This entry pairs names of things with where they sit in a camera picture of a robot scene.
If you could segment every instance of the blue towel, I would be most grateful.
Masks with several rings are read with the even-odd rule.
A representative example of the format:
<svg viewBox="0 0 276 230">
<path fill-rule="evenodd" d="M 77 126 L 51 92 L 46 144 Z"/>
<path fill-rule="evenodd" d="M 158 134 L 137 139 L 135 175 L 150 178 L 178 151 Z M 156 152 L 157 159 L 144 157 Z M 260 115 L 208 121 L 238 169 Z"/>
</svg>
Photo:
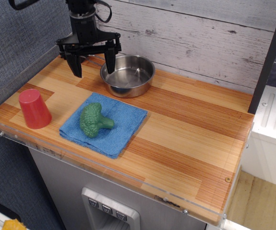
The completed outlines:
<svg viewBox="0 0 276 230">
<path fill-rule="evenodd" d="M 97 137 L 89 138 L 80 129 L 80 114 L 85 106 L 96 102 L 102 105 L 101 114 L 114 121 L 114 127 L 100 129 Z M 146 110 L 93 93 L 61 126 L 60 136 L 110 158 L 117 158 L 146 115 Z"/>
</svg>

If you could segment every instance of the red plastic cup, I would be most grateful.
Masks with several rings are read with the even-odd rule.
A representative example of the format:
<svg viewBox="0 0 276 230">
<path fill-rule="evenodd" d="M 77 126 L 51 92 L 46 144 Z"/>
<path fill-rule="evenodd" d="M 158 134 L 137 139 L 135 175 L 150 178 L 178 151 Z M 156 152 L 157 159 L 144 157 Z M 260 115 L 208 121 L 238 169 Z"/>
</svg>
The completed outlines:
<svg viewBox="0 0 276 230">
<path fill-rule="evenodd" d="M 27 127 L 39 129 L 47 126 L 52 116 L 38 90 L 29 89 L 18 97 Z"/>
</svg>

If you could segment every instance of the stainless steel bowl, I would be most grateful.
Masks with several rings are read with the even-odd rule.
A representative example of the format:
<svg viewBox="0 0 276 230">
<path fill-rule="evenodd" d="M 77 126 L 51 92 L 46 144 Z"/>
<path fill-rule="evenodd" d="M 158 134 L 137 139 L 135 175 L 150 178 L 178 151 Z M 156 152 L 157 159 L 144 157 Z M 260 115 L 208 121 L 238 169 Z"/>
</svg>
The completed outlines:
<svg viewBox="0 0 276 230">
<path fill-rule="evenodd" d="M 121 55 L 115 60 L 115 71 L 108 74 L 106 64 L 100 69 L 100 76 L 108 92 L 122 98 L 137 97 L 145 93 L 152 84 L 155 66 L 145 57 Z"/>
</svg>

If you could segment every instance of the green broccoli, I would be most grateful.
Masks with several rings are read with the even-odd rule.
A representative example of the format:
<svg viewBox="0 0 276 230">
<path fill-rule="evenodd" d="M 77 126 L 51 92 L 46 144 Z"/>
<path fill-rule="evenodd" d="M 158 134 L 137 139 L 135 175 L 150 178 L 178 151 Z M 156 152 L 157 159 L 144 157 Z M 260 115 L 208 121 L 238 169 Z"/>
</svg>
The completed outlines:
<svg viewBox="0 0 276 230">
<path fill-rule="evenodd" d="M 113 120 L 100 113 L 101 108 L 100 103 L 90 103 L 80 115 L 80 128 L 90 138 L 96 137 L 101 128 L 112 129 L 114 126 Z"/>
</svg>

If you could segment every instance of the wooden floor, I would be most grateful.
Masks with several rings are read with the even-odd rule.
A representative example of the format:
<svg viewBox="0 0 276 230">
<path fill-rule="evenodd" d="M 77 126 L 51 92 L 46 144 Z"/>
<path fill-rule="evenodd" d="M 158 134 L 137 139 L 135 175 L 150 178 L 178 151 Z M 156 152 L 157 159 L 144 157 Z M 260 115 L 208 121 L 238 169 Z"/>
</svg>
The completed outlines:
<svg viewBox="0 0 276 230">
<path fill-rule="evenodd" d="M 276 230 L 276 185 L 241 171 L 228 219 L 251 230 Z"/>
</svg>

